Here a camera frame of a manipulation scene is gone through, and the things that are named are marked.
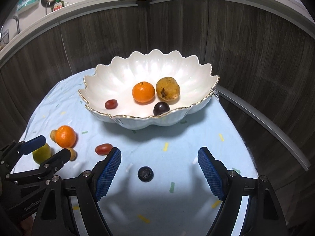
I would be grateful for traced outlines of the left hand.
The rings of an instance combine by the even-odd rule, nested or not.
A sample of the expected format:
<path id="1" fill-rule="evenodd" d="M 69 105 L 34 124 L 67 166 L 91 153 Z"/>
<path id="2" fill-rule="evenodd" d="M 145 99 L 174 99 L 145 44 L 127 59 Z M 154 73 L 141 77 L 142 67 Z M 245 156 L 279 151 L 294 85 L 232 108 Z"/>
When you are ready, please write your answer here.
<path id="1" fill-rule="evenodd" d="M 24 236 L 31 236 L 32 235 L 32 226 L 34 224 L 34 219 L 32 216 L 21 221 L 20 225 L 23 231 Z"/>

